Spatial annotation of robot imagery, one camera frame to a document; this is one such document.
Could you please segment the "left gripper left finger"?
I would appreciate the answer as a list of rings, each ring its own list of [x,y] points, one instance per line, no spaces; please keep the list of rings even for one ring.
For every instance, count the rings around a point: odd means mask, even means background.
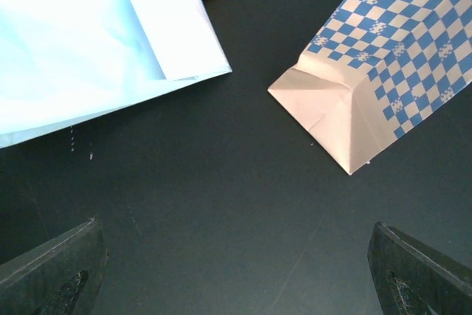
[[[97,217],[1,264],[2,314],[91,314],[108,250]]]

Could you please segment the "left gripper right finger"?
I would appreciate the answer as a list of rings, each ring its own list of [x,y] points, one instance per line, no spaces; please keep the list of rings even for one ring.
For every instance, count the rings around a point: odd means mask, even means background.
[[[471,269],[377,222],[367,252],[384,314],[470,314]]]

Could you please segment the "blue checkered paper bag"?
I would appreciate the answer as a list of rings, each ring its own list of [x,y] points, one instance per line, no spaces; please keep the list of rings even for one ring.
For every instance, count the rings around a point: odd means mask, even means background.
[[[471,0],[343,0],[268,93],[348,174],[471,83]]]

